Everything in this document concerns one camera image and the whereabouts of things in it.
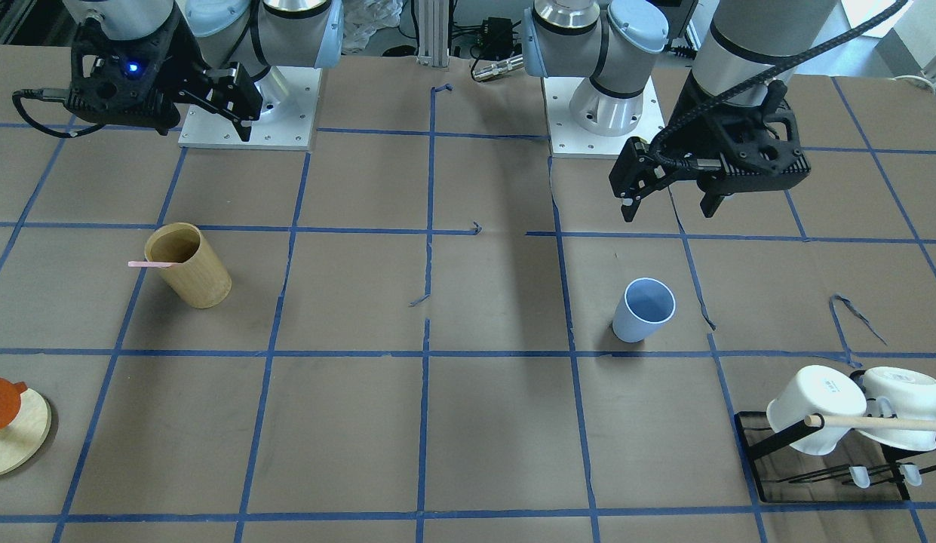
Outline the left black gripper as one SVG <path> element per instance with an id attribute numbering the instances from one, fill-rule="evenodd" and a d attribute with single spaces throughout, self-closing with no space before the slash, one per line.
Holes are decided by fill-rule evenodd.
<path id="1" fill-rule="evenodd" d="M 676 181 L 696 181 L 704 192 L 700 210 L 705 219 L 712 219 L 734 193 L 785 190 L 801 183 L 812 166 L 803 154 L 795 114 L 785 100 L 788 86 L 781 79 L 772 85 L 777 90 L 763 90 L 758 106 L 722 103 L 672 133 L 667 155 L 673 159 L 657 157 L 661 138 L 651 143 L 627 138 L 609 172 L 623 220 L 632 222 L 641 200 Z M 686 155 L 718 161 L 720 167 L 702 172 L 683 169 L 676 159 Z"/>

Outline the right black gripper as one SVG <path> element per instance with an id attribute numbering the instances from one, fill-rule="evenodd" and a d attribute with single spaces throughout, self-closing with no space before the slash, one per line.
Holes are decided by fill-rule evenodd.
<path id="1" fill-rule="evenodd" d="M 178 104 L 195 104 L 232 124 L 244 143 L 259 120 L 263 97 L 240 63 L 206 69 L 185 20 L 165 20 L 130 41 L 110 40 L 99 20 L 79 24 L 71 46 L 72 77 L 64 106 L 93 124 L 154 128 L 181 120 Z"/>

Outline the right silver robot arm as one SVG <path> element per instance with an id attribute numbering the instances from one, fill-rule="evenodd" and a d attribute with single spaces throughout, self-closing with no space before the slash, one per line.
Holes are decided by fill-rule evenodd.
<path id="1" fill-rule="evenodd" d="M 192 148 L 308 150 L 320 76 L 341 56 L 340 1 L 68 1 L 64 106 Z"/>

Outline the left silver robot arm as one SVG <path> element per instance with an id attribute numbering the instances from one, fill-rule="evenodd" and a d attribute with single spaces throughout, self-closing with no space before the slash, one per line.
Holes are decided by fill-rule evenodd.
<path id="1" fill-rule="evenodd" d="M 671 183 L 693 181 L 712 217 L 726 197 L 795 188 L 812 171 L 786 100 L 796 66 L 832 1 L 720 1 L 667 124 L 629 137 L 609 173 L 625 221 Z M 578 77 L 571 113 L 585 130 L 623 135 L 643 110 L 644 87 L 672 39 L 650 1 L 534 1 L 520 29 L 525 70 Z"/>

